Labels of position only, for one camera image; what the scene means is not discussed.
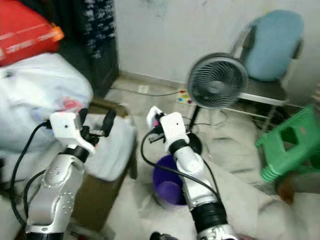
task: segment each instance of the electric fan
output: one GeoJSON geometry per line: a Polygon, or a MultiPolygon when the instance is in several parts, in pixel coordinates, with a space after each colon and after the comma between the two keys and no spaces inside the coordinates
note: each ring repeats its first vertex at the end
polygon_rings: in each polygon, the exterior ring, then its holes
{"type": "Polygon", "coordinates": [[[191,68],[188,76],[188,93],[196,104],[188,128],[189,138],[202,151],[201,142],[192,133],[192,128],[201,108],[219,109],[235,103],[247,85],[246,68],[227,53],[213,53],[199,59],[191,68]]]}

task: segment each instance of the tiled floor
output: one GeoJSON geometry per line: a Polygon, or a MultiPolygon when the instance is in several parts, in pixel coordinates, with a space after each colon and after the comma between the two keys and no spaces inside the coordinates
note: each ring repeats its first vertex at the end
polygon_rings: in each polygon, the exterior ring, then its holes
{"type": "MultiPolygon", "coordinates": [[[[133,81],[119,79],[114,88],[137,91],[133,81]]],[[[150,86],[151,94],[171,93],[176,89],[150,86]]],[[[139,140],[148,131],[146,116],[152,106],[166,113],[180,112],[192,115],[192,107],[175,103],[175,96],[152,97],[110,90],[106,99],[126,104],[137,126],[139,140]]],[[[254,142],[255,126],[245,115],[228,112],[229,120],[219,129],[199,125],[198,135],[205,143],[203,158],[211,166],[221,191],[228,221],[241,234],[261,240],[301,239],[306,226],[298,224],[293,208],[258,190],[260,187],[260,161],[254,142]]],[[[198,123],[208,123],[209,112],[200,112],[198,123]]],[[[145,154],[154,161],[166,155],[164,145],[156,142],[145,146],[145,154]]],[[[194,240],[196,233],[186,207],[166,210],[153,197],[152,167],[138,159],[138,179],[126,177],[107,224],[115,231],[116,240],[148,240],[154,231],[171,234],[180,240],[194,240]]]]}

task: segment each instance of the electrical outlet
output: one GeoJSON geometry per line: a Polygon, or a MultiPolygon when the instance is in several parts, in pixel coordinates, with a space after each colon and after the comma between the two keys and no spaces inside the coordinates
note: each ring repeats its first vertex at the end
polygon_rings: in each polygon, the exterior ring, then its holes
{"type": "Polygon", "coordinates": [[[147,94],[148,92],[149,92],[149,86],[148,85],[139,85],[138,86],[138,93],[147,94]]]}

